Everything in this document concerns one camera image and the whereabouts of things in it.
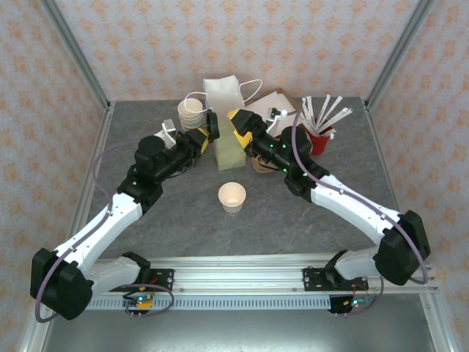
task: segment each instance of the patterned wallpaper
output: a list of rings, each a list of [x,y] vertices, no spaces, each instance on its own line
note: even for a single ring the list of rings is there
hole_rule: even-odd
[[[66,236],[101,108],[38,0],[0,2],[0,351],[31,316],[31,259]]]
[[[108,98],[154,100],[233,73],[261,92],[366,97],[418,0],[57,2]]]
[[[402,209],[422,215],[469,346],[469,7],[437,0],[373,118]]]

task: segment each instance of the paper cup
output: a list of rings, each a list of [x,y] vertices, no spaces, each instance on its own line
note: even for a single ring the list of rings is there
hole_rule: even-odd
[[[228,182],[220,187],[218,199],[228,215],[236,215],[243,207],[246,190],[239,183]]]
[[[202,112],[191,112],[201,111],[203,109],[204,107],[200,100],[188,98],[185,104],[184,101],[181,101],[177,106],[177,113],[179,114],[182,129],[188,131],[203,126],[204,114]]]

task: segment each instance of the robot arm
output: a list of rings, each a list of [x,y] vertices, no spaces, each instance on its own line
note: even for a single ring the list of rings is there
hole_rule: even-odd
[[[52,252],[41,249],[34,255],[30,288],[33,298],[71,320],[84,311],[93,296],[122,285],[147,282],[149,262],[137,254],[125,253],[106,264],[96,265],[95,261],[125,228],[156,203],[163,193],[163,181],[193,166],[209,142],[219,137],[216,114],[211,111],[207,113],[207,130],[179,132],[176,139],[169,133],[172,130],[172,122],[165,121],[161,132],[139,142],[134,155],[136,163],[113,196],[111,209],[105,207],[80,232]],[[56,270],[38,298],[53,265]]]
[[[376,244],[370,249],[341,251],[334,256],[326,268],[329,268],[329,281],[336,287],[340,281],[376,275],[382,275],[395,285],[404,285],[407,282],[419,267],[419,262],[391,221],[400,225],[409,235],[423,260],[429,256],[430,248],[420,216],[411,210],[401,214],[384,208],[346,187],[311,159],[311,142],[302,128],[297,129],[295,137],[298,154],[302,164],[318,183],[307,177],[295,160],[292,128],[285,128],[281,138],[276,139],[267,133],[267,125],[262,118],[251,111],[231,111],[229,119],[246,154],[254,157],[260,155],[265,163],[272,163],[283,170],[284,182],[294,195],[333,211],[364,232]],[[325,184],[339,191],[334,191],[324,186]],[[372,208],[378,209],[380,215]]]

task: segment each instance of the white straw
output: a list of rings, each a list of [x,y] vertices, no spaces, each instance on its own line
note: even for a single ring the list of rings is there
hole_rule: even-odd
[[[321,126],[321,124],[323,123],[323,121],[327,121],[330,113],[336,108],[336,106],[342,101],[342,97],[338,96],[336,101],[334,102],[334,104],[332,104],[332,106],[329,108],[329,111],[326,113],[326,115],[324,115],[321,120],[318,120],[317,121],[317,125],[318,127]]]
[[[322,119],[322,116],[324,115],[325,108],[328,107],[329,99],[330,99],[330,95],[327,94],[326,97],[325,97],[325,100],[324,100],[324,104],[322,105],[320,115],[317,117],[317,125],[318,126],[319,126],[319,121]]]
[[[336,116],[334,116],[332,119],[327,121],[324,125],[322,125],[321,128],[318,130],[318,132],[321,133],[322,131],[324,131],[329,126],[332,126],[334,123],[342,120],[344,117],[346,117],[347,115],[350,115],[352,113],[353,113],[352,109],[348,109],[348,108],[342,109]]]

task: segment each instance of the cable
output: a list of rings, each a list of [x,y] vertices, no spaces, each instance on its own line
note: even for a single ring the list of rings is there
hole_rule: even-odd
[[[296,147],[296,129],[297,129],[297,124],[298,124],[298,118],[299,117],[300,117],[300,112],[298,112],[296,114],[295,119],[293,120],[293,126],[292,126],[292,149],[293,149],[293,155],[295,156],[295,160],[298,163],[298,166],[300,167],[301,170],[303,170],[303,172],[305,172],[309,176],[309,178],[311,178],[318,185],[321,185],[323,187],[332,189],[333,191],[336,191],[336,192],[341,192],[342,190],[339,187],[332,186],[332,185],[330,185],[326,182],[321,181],[317,177],[313,176],[313,174],[310,173],[309,170],[307,170],[307,168],[305,168],[305,166],[301,162],[300,156],[298,154],[298,149]],[[375,206],[373,206],[372,204],[368,203],[364,198],[362,198],[362,197],[360,197],[360,196],[358,196],[354,193],[351,193],[349,191],[346,191],[346,190],[343,190],[342,193],[345,194],[346,196],[349,196],[349,197],[359,201],[361,204],[363,204],[366,207],[368,207],[369,209],[373,210],[377,215],[384,216],[384,219],[386,221],[390,222],[395,228],[397,228],[397,230],[400,232],[402,237],[404,237],[404,239],[407,241],[409,247],[412,249],[412,252],[416,256],[418,264],[420,265],[420,268],[422,270],[422,275],[424,277],[422,280],[417,280],[417,279],[414,279],[414,278],[411,277],[410,281],[415,282],[417,284],[425,285],[428,282],[428,271],[426,269],[424,259],[422,258],[422,256],[418,252],[418,249],[417,249],[416,245],[412,242],[412,239],[410,239],[409,235],[404,231],[404,229],[401,227],[401,225],[399,225],[397,222],[395,222],[391,217],[389,217],[387,214],[382,212],[380,209],[378,209]]]
[[[181,171],[179,174],[169,176],[168,178],[175,178],[175,177],[178,177],[178,176],[182,175],[183,173],[185,173],[186,171],[188,171],[188,168],[187,168],[186,166],[184,166],[184,168],[182,169],[182,171]]]
[[[360,282],[352,282],[352,285],[354,285],[354,287],[353,287],[353,297],[355,297],[355,294],[357,293],[357,286],[361,287],[365,291],[367,296],[369,297],[368,290]]]
[[[366,306],[365,308],[363,309],[360,309],[356,312],[350,312],[350,313],[347,313],[347,314],[339,314],[341,316],[348,316],[348,315],[358,315],[358,314],[361,314],[361,313],[364,313],[366,312],[367,310],[370,310],[372,307],[376,306],[376,304],[380,301],[380,299],[383,297],[383,293],[384,293],[384,280],[383,280],[383,277],[380,276],[380,282],[381,282],[381,288],[380,288],[380,293],[378,293],[378,296],[376,297],[376,299],[368,306]]]
[[[96,184],[96,187],[97,189],[99,189],[101,192],[104,193],[104,195],[106,196],[106,199],[108,201],[108,211],[104,214],[103,218],[95,225],[95,227],[93,227],[90,231],[88,231],[87,234],[85,234],[82,238],[80,238],[78,241],[76,241],[72,246],[71,248],[67,249],[67,251],[64,252],[64,254],[62,254],[59,259],[57,259],[55,261],[55,263],[51,266],[51,268],[49,269],[49,271],[47,272],[47,274],[45,275],[44,277],[44,280],[42,282],[42,284],[40,285],[39,287],[39,290],[37,291],[37,295],[36,295],[36,303],[34,305],[34,314],[36,316],[36,320],[38,323],[47,323],[49,321],[51,321],[52,319],[56,318],[57,317],[57,313],[54,313],[52,314],[50,317],[44,319],[43,317],[41,317],[41,301],[43,299],[43,295],[44,295],[44,291],[45,291],[45,288],[47,286],[47,284],[49,283],[49,280],[51,279],[53,273],[55,272],[55,270],[59,267],[60,263],[66,258],[66,256],[68,256],[70,253],[72,253],[73,250],[75,250],[78,246],[80,246],[80,244],[82,244],[84,241],[86,241],[93,233],[95,233],[101,226],[103,226],[103,224],[106,222],[106,220],[108,219],[108,217],[110,216],[111,214],[111,210],[112,210],[112,196],[109,194],[109,192],[107,192],[107,190],[97,181],[97,175],[96,175],[96,172],[97,172],[97,165],[99,163],[99,160],[104,156],[104,155],[107,155],[109,154],[110,152],[112,152],[113,150],[119,148],[119,147],[124,147],[126,145],[131,145],[131,144],[136,144],[138,142],[123,142],[123,143],[119,143],[119,144],[115,144],[109,148],[107,148],[106,150],[104,150],[101,154],[99,154],[96,159],[94,160],[93,162],[93,167],[92,167],[92,176],[93,176],[93,180]]]
[[[265,169],[269,169],[269,170],[273,170],[273,171],[279,171],[280,169],[276,168],[276,167],[271,167],[267,164],[264,164],[264,163],[261,163],[261,158],[257,159],[257,162],[259,163],[260,166],[262,166],[263,168]]]
[[[141,291],[140,291],[139,288],[136,288],[136,289],[133,290],[133,291],[127,292],[126,294],[124,294],[124,295],[122,296],[122,298],[123,298],[123,299],[130,299],[130,300],[132,300],[132,299],[134,299],[135,297],[132,297],[132,296],[130,296],[130,295],[135,295],[136,293],[141,293]]]
[[[171,296],[171,302],[166,306],[164,307],[163,309],[159,309],[159,310],[156,310],[154,312],[151,312],[151,313],[147,313],[147,314],[144,314],[144,315],[139,315],[140,318],[146,318],[146,317],[151,317],[153,315],[157,315],[157,314],[161,314],[161,313],[164,313],[166,311],[168,311],[169,308],[173,307],[174,305],[174,294],[173,292],[171,292],[169,289],[167,289],[166,287],[163,287],[163,286],[160,286],[160,285],[150,285],[150,284],[131,284],[131,285],[122,285],[120,287],[146,287],[146,288],[155,288],[155,289],[159,289],[159,290],[162,290],[166,293],[168,293],[170,296]],[[129,301],[127,302],[127,304],[125,305],[125,312],[130,316],[132,317],[133,316],[133,313],[129,310],[129,306],[136,302],[137,301],[137,298],[133,299],[132,301]]]

